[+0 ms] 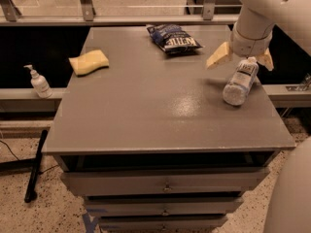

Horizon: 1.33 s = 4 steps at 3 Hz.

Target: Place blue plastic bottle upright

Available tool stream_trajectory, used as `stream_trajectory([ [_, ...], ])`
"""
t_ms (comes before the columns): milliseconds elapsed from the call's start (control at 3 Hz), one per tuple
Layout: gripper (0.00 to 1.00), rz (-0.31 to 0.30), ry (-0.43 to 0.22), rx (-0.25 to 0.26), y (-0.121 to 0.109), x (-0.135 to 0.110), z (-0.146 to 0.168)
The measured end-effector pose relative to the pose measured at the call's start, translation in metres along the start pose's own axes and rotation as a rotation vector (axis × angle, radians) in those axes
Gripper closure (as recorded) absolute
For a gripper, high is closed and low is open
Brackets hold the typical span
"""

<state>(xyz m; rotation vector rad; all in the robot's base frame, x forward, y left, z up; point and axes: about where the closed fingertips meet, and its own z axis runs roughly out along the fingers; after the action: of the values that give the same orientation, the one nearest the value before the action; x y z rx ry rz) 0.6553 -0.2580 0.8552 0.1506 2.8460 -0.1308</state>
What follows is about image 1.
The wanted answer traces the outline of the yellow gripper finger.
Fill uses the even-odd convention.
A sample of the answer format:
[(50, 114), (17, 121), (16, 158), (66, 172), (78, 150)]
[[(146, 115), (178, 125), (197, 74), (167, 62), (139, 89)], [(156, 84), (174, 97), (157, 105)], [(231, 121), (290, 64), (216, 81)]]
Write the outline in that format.
[(257, 56), (257, 62), (264, 66), (268, 71), (272, 71), (274, 69), (274, 64), (269, 49), (266, 49), (263, 54)]
[(206, 68), (213, 69), (232, 60), (233, 52), (229, 42), (223, 42), (206, 60)]

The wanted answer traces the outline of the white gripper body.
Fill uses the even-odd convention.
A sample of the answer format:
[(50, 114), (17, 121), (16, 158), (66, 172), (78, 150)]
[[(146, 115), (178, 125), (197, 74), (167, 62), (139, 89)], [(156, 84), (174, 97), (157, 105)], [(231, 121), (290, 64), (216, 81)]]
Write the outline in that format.
[(241, 57), (257, 56), (264, 54), (272, 39), (272, 28), (255, 28), (254, 26), (241, 29), (241, 24), (236, 22), (229, 38), (229, 46), (233, 53)]

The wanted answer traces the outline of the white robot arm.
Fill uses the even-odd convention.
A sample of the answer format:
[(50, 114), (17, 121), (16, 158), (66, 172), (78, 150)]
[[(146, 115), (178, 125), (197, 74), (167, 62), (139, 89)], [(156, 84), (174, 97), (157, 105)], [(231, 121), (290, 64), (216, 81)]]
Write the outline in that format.
[[(240, 0), (242, 8), (229, 41), (207, 60), (212, 68), (236, 54), (273, 64), (268, 44), (278, 26), (311, 54), (311, 0)], [(283, 165), (266, 214), (263, 233), (311, 233), (311, 138), (300, 143)]]

